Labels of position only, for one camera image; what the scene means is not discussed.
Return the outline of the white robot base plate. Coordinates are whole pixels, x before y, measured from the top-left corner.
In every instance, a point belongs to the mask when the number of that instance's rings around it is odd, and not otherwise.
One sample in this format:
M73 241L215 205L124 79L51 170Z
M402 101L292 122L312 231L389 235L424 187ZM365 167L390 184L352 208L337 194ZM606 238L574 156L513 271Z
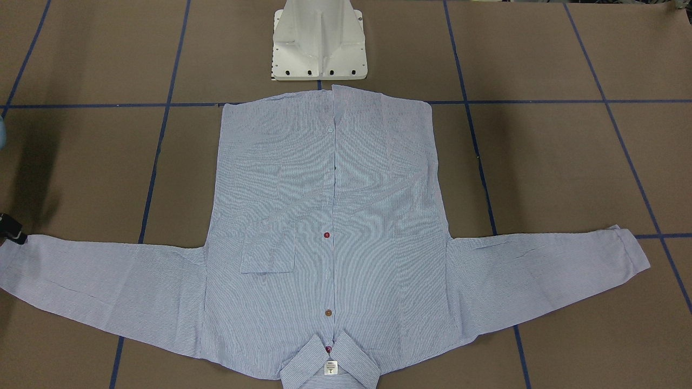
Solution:
M274 13L273 81L368 76L363 13L350 1L287 1Z

